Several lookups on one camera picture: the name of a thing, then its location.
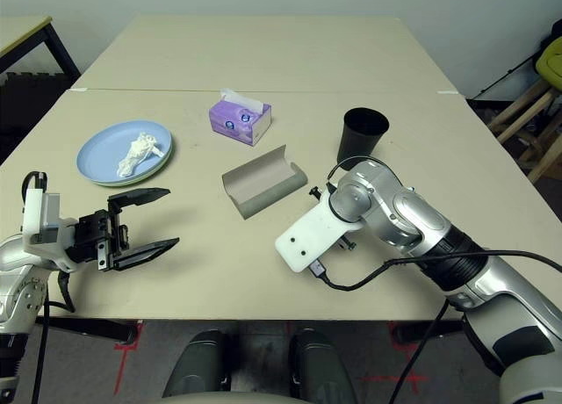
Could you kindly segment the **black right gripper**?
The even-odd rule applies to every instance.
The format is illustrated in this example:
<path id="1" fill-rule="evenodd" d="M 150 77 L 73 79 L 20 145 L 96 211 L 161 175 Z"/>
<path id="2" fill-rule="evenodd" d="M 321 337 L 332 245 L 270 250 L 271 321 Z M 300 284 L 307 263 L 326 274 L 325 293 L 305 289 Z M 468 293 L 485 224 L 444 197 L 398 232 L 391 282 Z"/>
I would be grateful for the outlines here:
<path id="1" fill-rule="evenodd" d="M 318 186 L 314 186 L 308 192 L 308 194 L 314 196 L 318 201 L 320 201 L 322 190 Z M 353 250 L 357 246 L 357 244 L 355 242 L 352 242 L 346 235 L 342 235 L 338 239 L 337 244 L 341 249 L 346 249 L 346 250 Z"/>

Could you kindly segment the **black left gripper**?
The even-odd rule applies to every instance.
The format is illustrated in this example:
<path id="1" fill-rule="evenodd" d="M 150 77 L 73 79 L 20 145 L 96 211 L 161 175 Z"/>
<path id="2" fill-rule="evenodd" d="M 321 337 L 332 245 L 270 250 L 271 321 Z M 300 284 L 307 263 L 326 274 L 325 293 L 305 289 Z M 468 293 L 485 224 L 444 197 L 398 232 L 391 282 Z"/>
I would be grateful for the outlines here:
<path id="1" fill-rule="evenodd" d="M 124 207 L 143 206 L 168 194 L 170 190 L 165 188 L 139 188 L 111 195 L 107 199 L 108 211 L 83 216 L 74 225 L 72 261 L 97 261 L 100 271 L 125 271 L 172 249 L 179 243 L 178 237 L 129 249 L 128 227 L 119 222 Z"/>

